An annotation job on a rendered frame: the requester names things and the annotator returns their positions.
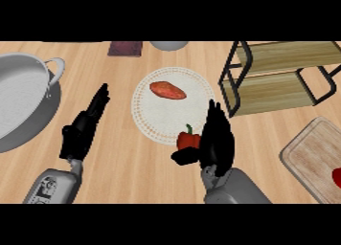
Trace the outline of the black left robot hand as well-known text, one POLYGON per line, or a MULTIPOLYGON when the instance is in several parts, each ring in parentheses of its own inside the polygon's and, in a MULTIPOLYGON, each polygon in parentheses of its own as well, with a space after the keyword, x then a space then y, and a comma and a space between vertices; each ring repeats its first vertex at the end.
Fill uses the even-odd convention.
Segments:
POLYGON ((91 99, 87 110, 79 113, 73 122, 61 128, 61 148, 59 158, 82 160, 90 150, 95 126, 109 102, 107 84, 103 83, 91 99))

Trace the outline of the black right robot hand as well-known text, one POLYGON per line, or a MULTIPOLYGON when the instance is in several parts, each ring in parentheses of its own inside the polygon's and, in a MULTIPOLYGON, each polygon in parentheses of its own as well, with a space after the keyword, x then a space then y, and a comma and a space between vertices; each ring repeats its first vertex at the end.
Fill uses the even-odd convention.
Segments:
POLYGON ((233 164, 234 136, 221 104, 212 100, 209 100, 206 122, 199 135, 199 148, 178 149, 172 153, 171 159, 180 166, 193 163, 199 163, 200 168, 216 166, 215 176, 222 177, 233 164))

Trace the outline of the red bell pepper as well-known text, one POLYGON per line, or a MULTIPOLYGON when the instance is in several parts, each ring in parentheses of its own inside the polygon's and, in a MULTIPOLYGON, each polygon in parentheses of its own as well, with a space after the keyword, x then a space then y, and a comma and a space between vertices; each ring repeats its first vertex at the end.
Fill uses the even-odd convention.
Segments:
POLYGON ((187 131, 178 134, 177 148, 184 149, 187 147, 199 148, 200 135, 191 133, 191 126, 187 125, 187 131))

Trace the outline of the white round placemat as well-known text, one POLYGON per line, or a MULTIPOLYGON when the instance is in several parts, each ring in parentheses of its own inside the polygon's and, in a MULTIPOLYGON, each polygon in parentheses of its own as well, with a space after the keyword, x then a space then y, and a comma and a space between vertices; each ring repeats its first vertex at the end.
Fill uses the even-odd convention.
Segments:
POLYGON ((213 98, 206 79, 190 69, 165 67, 149 73, 138 82, 131 99, 132 121, 144 136, 163 145, 175 145, 187 125, 191 133, 200 134, 213 98), (187 97, 182 100, 160 98, 150 90, 156 81, 168 81, 187 97))

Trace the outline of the black wooden tiered shelf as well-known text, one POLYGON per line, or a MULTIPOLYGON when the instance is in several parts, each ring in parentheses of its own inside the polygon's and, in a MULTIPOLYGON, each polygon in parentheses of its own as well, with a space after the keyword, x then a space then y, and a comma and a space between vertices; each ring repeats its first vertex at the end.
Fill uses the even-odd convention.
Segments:
POLYGON ((341 47, 334 41, 234 41, 219 88, 228 117, 315 106, 336 92, 341 47), (317 68, 329 91, 317 98, 301 72, 317 68))

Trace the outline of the grey metal pan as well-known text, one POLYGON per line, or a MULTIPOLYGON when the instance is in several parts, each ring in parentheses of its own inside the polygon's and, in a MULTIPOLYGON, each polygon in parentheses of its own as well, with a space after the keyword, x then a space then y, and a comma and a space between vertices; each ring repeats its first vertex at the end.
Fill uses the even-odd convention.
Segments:
POLYGON ((0 153, 22 146, 48 125, 60 103, 63 71, 60 57, 0 55, 0 153))

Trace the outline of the orange sweet potato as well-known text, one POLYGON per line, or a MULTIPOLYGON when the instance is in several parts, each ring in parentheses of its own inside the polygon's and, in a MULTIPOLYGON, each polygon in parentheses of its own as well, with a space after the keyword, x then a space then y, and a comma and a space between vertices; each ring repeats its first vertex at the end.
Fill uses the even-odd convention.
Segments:
POLYGON ((165 99, 182 100, 187 97, 185 92, 168 81, 156 81, 150 84, 151 92, 165 99))

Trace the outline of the pale wooden cutting board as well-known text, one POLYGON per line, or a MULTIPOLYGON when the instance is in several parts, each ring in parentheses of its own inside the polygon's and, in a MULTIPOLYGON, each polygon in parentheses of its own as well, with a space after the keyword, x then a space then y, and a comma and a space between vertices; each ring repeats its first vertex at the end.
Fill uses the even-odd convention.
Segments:
POLYGON ((306 124, 280 152, 295 179, 321 204, 341 204, 332 171, 341 167, 341 129, 324 117, 306 124))

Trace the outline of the grey round object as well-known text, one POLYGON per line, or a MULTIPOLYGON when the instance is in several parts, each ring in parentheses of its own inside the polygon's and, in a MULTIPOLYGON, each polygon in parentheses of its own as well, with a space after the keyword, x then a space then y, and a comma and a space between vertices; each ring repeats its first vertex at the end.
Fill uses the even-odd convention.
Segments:
POLYGON ((151 41, 153 46, 160 50, 160 51, 177 51, 182 49, 187 45, 185 41, 151 41))

